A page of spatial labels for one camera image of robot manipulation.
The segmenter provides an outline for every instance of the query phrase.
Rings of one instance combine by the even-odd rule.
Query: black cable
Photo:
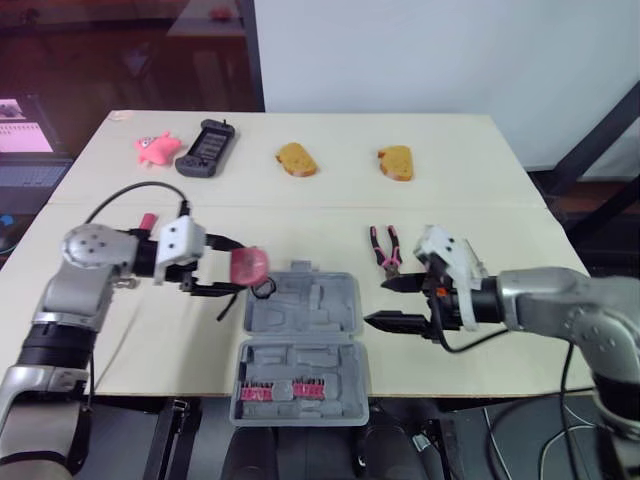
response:
[[[91,408],[91,401],[93,400],[94,395],[96,394],[96,369],[95,362],[93,361],[93,352],[89,357],[89,395],[87,396],[87,408]]]
[[[222,319],[227,315],[227,313],[229,312],[229,310],[231,309],[231,307],[233,307],[233,304],[236,303],[236,300],[238,298],[238,294],[234,293],[233,297],[231,297],[231,299],[229,300],[229,303],[227,303],[227,306],[224,307],[224,309],[220,312],[220,314],[216,317],[217,321],[222,321]]]
[[[593,387],[588,387],[588,388],[574,388],[571,390],[565,390],[564,393],[584,393],[584,392],[590,392],[593,390]],[[504,408],[503,410],[501,410],[494,418],[493,421],[491,422],[491,430],[487,431],[487,434],[485,436],[485,442],[484,442],[484,453],[485,453],[485,457],[487,459],[487,464],[489,465],[489,470],[491,471],[491,475],[493,476],[493,478],[501,480],[502,477],[500,476],[500,474],[498,473],[498,470],[496,469],[496,466],[494,464],[494,460],[493,460],[493,455],[492,455],[492,445],[491,445],[491,433],[493,433],[495,435],[495,432],[498,428],[498,425],[500,425],[500,423],[511,413],[513,413],[514,411],[516,411],[517,409],[519,409],[520,407],[523,407],[524,405],[528,405],[531,402],[535,402],[537,400],[542,400],[544,398],[550,398],[550,397],[555,397],[556,395],[559,395],[560,392],[551,392],[551,393],[543,393],[541,395],[534,395],[531,397],[527,397],[527,398],[523,398],[521,400],[515,401],[513,403],[511,403],[510,405],[508,405],[506,408]]]
[[[174,187],[173,185],[170,185],[170,184],[165,183],[165,182],[149,181],[149,182],[134,183],[134,184],[129,185],[127,187],[121,188],[116,193],[114,193],[113,195],[109,196],[100,205],[98,205],[93,210],[93,212],[91,212],[91,215],[89,215],[89,217],[85,220],[84,223],[91,223],[93,221],[93,219],[96,218],[96,216],[104,209],[104,207],[109,205],[116,198],[120,197],[121,195],[124,195],[127,192],[130,192],[131,190],[135,190],[136,188],[142,188],[142,187],[162,187],[162,188],[166,188],[168,190],[171,190],[171,191],[177,193],[180,196],[180,198],[182,198],[182,203],[180,205],[180,213],[181,214],[184,213],[184,214],[188,215],[188,213],[189,213],[189,206],[188,206],[189,201],[187,200],[187,196],[184,193],[182,193],[181,190],[179,190],[178,188]]]
[[[447,339],[444,336],[444,328],[442,326],[442,318],[440,317],[440,304],[438,302],[437,289],[438,287],[435,283],[432,283],[429,288],[430,296],[431,296],[431,324],[434,326],[436,330],[438,341],[442,345],[442,348],[444,348],[447,352],[449,353],[466,352],[467,350],[471,350],[472,348],[477,347],[478,345],[484,342],[488,342],[489,340],[492,340],[496,337],[500,337],[505,333],[509,333],[509,330],[505,328],[503,330],[499,330],[490,335],[486,335],[482,338],[479,338],[478,340],[475,340],[467,345],[463,345],[462,347],[452,347],[451,345],[449,345],[449,342],[447,342]]]
[[[576,462],[576,454],[573,451],[573,444],[571,443],[571,432],[569,431],[569,420],[567,419],[567,411],[565,410],[565,397],[567,394],[567,376],[569,374],[569,366],[571,365],[571,357],[573,356],[573,343],[569,343],[569,349],[567,350],[567,357],[564,360],[564,366],[562,367],[562,379],[560,380],[560,419],[562,420],[562,431],[564,432],[564,439],[567,444],[567,454],[569,455],[569,465],[571,466],[571,475],[574,480],[578,480],[578,463]]]

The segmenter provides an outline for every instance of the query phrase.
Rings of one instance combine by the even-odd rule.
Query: gray tool case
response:
[[[231,423],[364,425],[368,365],[364,347],[351,338],[362,318],[355,279],[312,271],[309,262],[270,276],[271,297],[247,295],[244,328],[253,338],[240,346]]]

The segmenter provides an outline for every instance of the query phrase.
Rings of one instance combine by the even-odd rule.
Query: white tabletop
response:
[[[227,119],[237,135],[220,175],[192,179],[173,168],[139,165],[133,143],[168,130],[191,145],[206,118]],[[285,174],[276,152],[300,142],[319,166]],[[415,178],[380,174],[377,151],[409,145]],[[105,120],[54,193],[53,203],[102,200],[122,186],[161,180],[188,190],[195,205],[416,208],[537,206],[544,202],[486,115],[304,115],[135,112]],[[172,194],[132,192],[128,204],[174,203]]]
[[[220,177],[187,179],[175,169],[137,164],[131,146],[136,138],[170,129],[191,142],[198,131],[195,125],[207,117],[225,117],[240,132]],[[390,124],[395,127],[384,127]],[[350,153],[338,161],[339,138],[346,143],[347,131],[356,132],[353,138],[358,141],[349,143],[345,148]],[[385,131],[391,139],[383,143]],[[339,132],[342,137],[336,138]],[[272,158],[282,143],[293,140],[308,146],[316,157],[321,166],[317,177],[289,177]],[[411,145],[416,163],[413,182],[397,184],[377,171],[376,149],[392,143]],[[474,159],[470,145],[482,144],[484,149]],[[358,145],[370,155],[358,153]],[[469,175],[453,175],[464,170],[465,162]],[[491,169],[480,168],[480,162]],[[351,185],[334,172],[341,167]],[[384,276],[371,252],[369,225],[396,226],[405,259],[402,272],[420,270],[410,252],[424,225],[432,223],[467,237],[490,273],[546,265],[584,271],[562,228],[486,117],[135,112],[123,122],[105,121],[0,272],[0,367],[16,359],[39,296],[61,261],[64,233],[82,223],[93,206],[117,188],[149,179],[184,189],[192,198],[194,219],[208,232],[265,248],[273,270],[287,269],[292,260],[310,260],[324,271],[351,273],[358,280],[365,315],[391,309],[427,312],[420,295],[379,287]],[[342,189],[336,192],[335,184]],[[379,191],[370,184],[379,186]],[[128,228],[137,225],[143,213],[154,212],[163,222],[175,215],[176,205],[171,194],[149,189],[123,197],[98,221]],[[204,280],[228,277],[227,255],[211,253],[201,262]],[[230,393],[237,346],[247,338],[241,328],[243,300],[241,296],[218,323],[215,317],[226,299],[192,298],[175,285],[153,287],[148,281],[135,291],[118,291],[96,346],[98,392]],[[483,328],[480,334],[490,329]],[[448,335],[452,344],[475,337]],[[564,342],[514,333],[453,356],[419,337],[386,334],[368,325],[356,340],[368,353],[372,395],[506,396],[554,391],[566,351]],[[569,384],[590,383],[582,357],[576,356]]]

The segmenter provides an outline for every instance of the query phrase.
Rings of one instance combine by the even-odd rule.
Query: white wall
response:
[[[267,111],[488,113],[529,169],[639,77],[638,0],[256,0],[256,17]]]

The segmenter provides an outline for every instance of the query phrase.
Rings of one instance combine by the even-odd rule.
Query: cable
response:
[[[585,420],[585,419],[584,419],[584,418],[582,418],[580,415],[578,415],[576,412],[574,412],[573,410],[571,410],[571,409],[569,408],[569,405],[565,405],[565,406],[564,406],[564,408],[565,408],[565,410],[566,410],[567,412],[569,412],[569,414],[570,414],[570,415],[572,415],[572,416],[573,416],[573,418],[575,418],[576,420],[581,421],[581,422],[582,422],[582,423],[584,423],[585,425],[589,425],[589,426],[591,426],[591,427],[596,427],[596,426],[597,426],[595,423],[593,423],[593,422],[589,422],[589,421]]]
[[[0,251],[0,255],[6,255],[7,253],[13,252],[18,245],[14,245],[13,247],[9,247],[6,250]]]
[[[91,401],[96,394],[96,368],[95,362],[93,361],[93,352],[91,352],[91,357],[89,357],[89,395],[87,395],[87,408],[91,408]]]
[[[566,390],[565,393],[584,393],[584,392],[591,392],[593,390],[593,387],[588,387],[588,388],[574,388],[571,390]],[[554,397],[556,395],[559,395],[560,392],[551,392],[551,393],[543,393],[541,395],[535,395],[535,396],[531,396],[531,397],[527,397],[527,398],[523,398],[519,401],[515,401],[513,403],[511,403],[510,405],[508,405],[507,407],[505,407],[502,411],[500,411],[493,419],[493,424],[491,426],[491,433],[495,432],[498,428],[498,426],[500,425],[500,423],[511,413],[513,413],[514,411],[516,411],[517,409],[519,409],[520,407],[523,407],[524,405],[528,405],[532,402],[535,402],[537,400],[542,400],[545,398],[550,398],[550,397]],[[489,470],[491,471],[491,474],[493,476],[493,478],[496,479],[500,479],[500,475],[498,474],[498,470],[496,469],[496,466],[494,464],[493,461],[493,455],[491,454],[491,437],[489,435],[489,432],[487,432],[487,435],[485,437],[485,444],[484,444],[484,451],[485,451],[485,457],[487,459],[487,464],[489,465]]]
[[[511,474],[509,473],[509,469],[507,468],[507,464],[504,461],[504,458],[502,458],[502,453],[500,453],[500,449],[498,448],[498,443],[496,442],[496,437],[493,436],[493,431],[491,428],[491,421],[489,420],[489,413],[487,412],[487,408],[483,407],[482,411],[484,412],[484,419],[487,422],[487,431],[489,432],[489,435],[491,436],[491,443],[493,444],[493,450],[496,452],[496,455],[498,456],[498,460],[500,460],[500,465],[502,466],[502,469],[504,470],[504,473],[507,474],[507,478],[509,480],[513,480],[511,478]]]
[[[149,181],[149,182],[134,183],[134,184],[129,185],[127,187],[121,188],[116,193],[114,193],[113,195],[109,196],[100,205],[98,205],[93,210],[93,212],[91,212],[91,215],[89,215],[89,217],[85,220],[84,223],[91,223],[93,221],[93,219],[96,218],[96,216],[104,209],[104,207],[109,205],[116,198],[120,197],[121,195],[124,195],[127,192],[130,192],[131,190],[135,190],[136,188],[142,188],[142,187],[162,187],[162,188],[166,188],[168,190],[171,190],[173,192],[176,192],[180,196],[180,198],[182,198],[182,204],[180,205],[181,214],[182,214],[183,210],[186,210],[185,214],[188,214],[189,201],[187,200],[187,196],[184,193],[182,193],[181,190],[179,190],[178,188],[174,187],[173,185],[169,185],[168,183],[165,183],[165,182]]]
[[[238,294],[234,293],[233,297],[231,297],[231,299],[229,300],[229,302],[227,303],[227,306],[224,307],[222,309],[222,311],[218,314],[218,316],[216,317],[216,320],[218,322],[221,322],[222,319],[227,315],[227,313],[229,312],[229,310],[231,309],[231,307],[233,307],[233,304],[236,303],[236,300],[238,298]]]
[[[467,350],[471,350],[472,348],[477,347],[478,345],[484,342],[493,340],[494,338],[500,337],[505,333],[509,333],[509,330],[505,328],[503,330],[499,330],[490,335],[479,338],[478,340],[475,340],[462,347],[452,347],[451,345],[449,345],[449,342],[447,342],[447,339],[444,336],[444,328],[442,327],[442,318],[440,318],[440,305],[438,303],[437,285],[435,284],[435,282],[431,283],[429,290],[430,290],[431,303],[432,303],[431,324],[435,327],[436,335],[438,336],[438,341],[442,345],[442,348],[444,348],[447,352],[449,353],[466,352]]]
[[[571,357],[573,356],[573,343],[569,343],[569,349],[567,350],[567,357],[564,360],[564,366],[562,367],[562,379],[560,380],[560,419],[562,420],[562,431],[565,434],[565,441],[567,442],[567,454],[569,456],[569,465],[571,466],[571,475],[574,480],[578,480],[578,464],[576,462],[576,454],[573,451],[573,445],[571,443],[571,432],[569,432],[569,420],[567,419],[567,412],[565,410],[565,396],[567,390],[567,376],[569,374],[569,366],[571,365]]]
[[[597,425],[594,424],[590,424],[590,425],[573,425],[571,427],[569,427],[569,431],[573,432],[574,430],[580,430],[580,429],[584,429],[584,428],[588,428],[589,430],[593,430],[594,428],[597,428]],[[553,445],[553,443],[558,440],[560,437],[563,437],[565,435],[564,430],[560,430],[558,433],[556,433],[553,437],[551,437],[549,440],[546,441],[546,443],[544,444],[544,446],[542,447],[542,450],[540,450],[540,457],[538,458],[538,480],[544,480],[544,460],[547,457],[547,452],[549,451],[549,448],[551,448],[551,445]]]

